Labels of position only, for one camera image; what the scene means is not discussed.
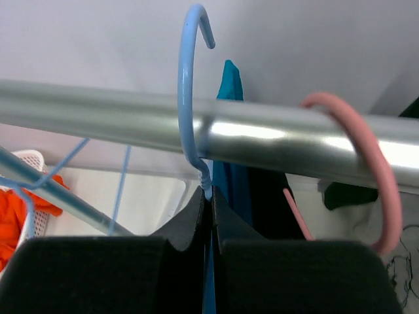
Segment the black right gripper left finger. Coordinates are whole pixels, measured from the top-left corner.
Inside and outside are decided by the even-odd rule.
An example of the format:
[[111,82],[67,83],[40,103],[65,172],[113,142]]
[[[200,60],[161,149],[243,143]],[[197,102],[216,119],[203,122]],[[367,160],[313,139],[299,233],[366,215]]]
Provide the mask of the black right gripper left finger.
[[200,313],[206,211],[197,188],[151,235],[30,239],[1,278],[1,312]]

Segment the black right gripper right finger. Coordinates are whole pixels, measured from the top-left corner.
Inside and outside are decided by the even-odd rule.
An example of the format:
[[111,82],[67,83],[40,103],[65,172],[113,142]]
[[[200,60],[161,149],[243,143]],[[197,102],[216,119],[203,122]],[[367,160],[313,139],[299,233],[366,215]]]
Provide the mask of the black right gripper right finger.
[[381,259],[353,241],[269,240],[215,188],[212,199],[218,313],[400,313]]

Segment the black t shirt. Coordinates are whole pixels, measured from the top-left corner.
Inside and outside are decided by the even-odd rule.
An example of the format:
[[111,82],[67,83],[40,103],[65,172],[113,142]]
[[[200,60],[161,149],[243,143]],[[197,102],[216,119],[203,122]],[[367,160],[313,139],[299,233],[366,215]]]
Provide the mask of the black t shirt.
[[290,191],[314,238],[353,238],[354,226],[367,218],[378,191],[278,171],[249,167],[253,227],[269,239],[304,239],[283,190]]

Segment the blue t shirt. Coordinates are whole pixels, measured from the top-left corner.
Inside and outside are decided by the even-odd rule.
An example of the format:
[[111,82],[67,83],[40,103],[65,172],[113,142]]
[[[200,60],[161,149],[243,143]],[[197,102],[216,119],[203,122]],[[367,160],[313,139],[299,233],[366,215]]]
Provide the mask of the blue t shirt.
[[[217,100],[222,108],[244,100],[240,71],[231,60],[226,60]],[[225,143],[222,148],[232,156],[225,161],[212,162],[213,185],[218,187],[230,208],[247,224],[253,224],[248,168],[237,162],[240,149],[237,144]]]

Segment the orange t shirt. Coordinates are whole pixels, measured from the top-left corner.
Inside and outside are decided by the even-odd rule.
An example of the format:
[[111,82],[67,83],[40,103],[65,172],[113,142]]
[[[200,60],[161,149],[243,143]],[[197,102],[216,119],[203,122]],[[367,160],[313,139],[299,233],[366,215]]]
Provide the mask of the orange t shirt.
[[[54,217],[58,217],[63,213],[62,209],[36,196],[32,192],[25,190],[25,193],[34,202],[36,211],[45,212]],[[27,209],[23,199],[13,190],[3,189],[1,189],[0,209],[1,271],[3,271],[17,248],[18,240],[26,220]]]

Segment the light blue wire hanger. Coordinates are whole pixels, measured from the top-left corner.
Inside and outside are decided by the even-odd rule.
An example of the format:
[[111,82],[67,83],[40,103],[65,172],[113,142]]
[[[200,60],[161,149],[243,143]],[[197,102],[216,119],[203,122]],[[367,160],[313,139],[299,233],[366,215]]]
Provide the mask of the light blue wire hanger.
[[195,4],[188,10],[181,34],[181,43],[178,58],[177,78],[177,107],[178,126],[183,154],[188,163],[200,172],[200,186],[203,190],[204,200],[204,289],[203,312],[215,313],[215,287],[213,274],[213,246],[212,246],[212,185],[208,165],[198,157],[194,140],[193,127],[193,71],[196,34],[200,30],[206,46],[215,48],[215,39],[211,30],[210,21],[205,8]]
[[35,213],[31,198],[24,192],[28,190],[62,209],[64,212],[91,226],[106,236],[130,236],[132,232],[117,222],[122,193],[126,179],[131,147],[126,148],[115,201],[110,215],[96,209],[78,196],[70,179],[64,171],[68,163],[90,143],[89,138],[78,142],[55,166],[37,170],[17,155],[1,147],[1,185],[15,191],[26,203],[28,219],[33,220]]

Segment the pink wire hanger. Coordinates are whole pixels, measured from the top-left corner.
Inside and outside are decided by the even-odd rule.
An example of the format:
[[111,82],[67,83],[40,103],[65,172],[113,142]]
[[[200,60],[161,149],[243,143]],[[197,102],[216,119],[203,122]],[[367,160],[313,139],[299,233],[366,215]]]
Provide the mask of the pink wire hanger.
[[382,203],[382,231],[371,249],[380,256],[389,254],[396,248],[402,233],[403,214],[397,181],[378,139],[359,112],[341,97],[329,92],[313,92],[299,103],[299,107],[305,109],[316,105],[326,108],[327,114],[341,126],[375,179]]

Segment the green and white t shirt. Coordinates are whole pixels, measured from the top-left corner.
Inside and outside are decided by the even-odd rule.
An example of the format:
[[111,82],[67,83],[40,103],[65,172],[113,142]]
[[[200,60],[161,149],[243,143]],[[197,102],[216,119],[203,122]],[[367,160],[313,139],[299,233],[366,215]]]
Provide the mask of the green and white t shirt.
[[411,103],[400,115],[403,118],[419,119],[419,97]]

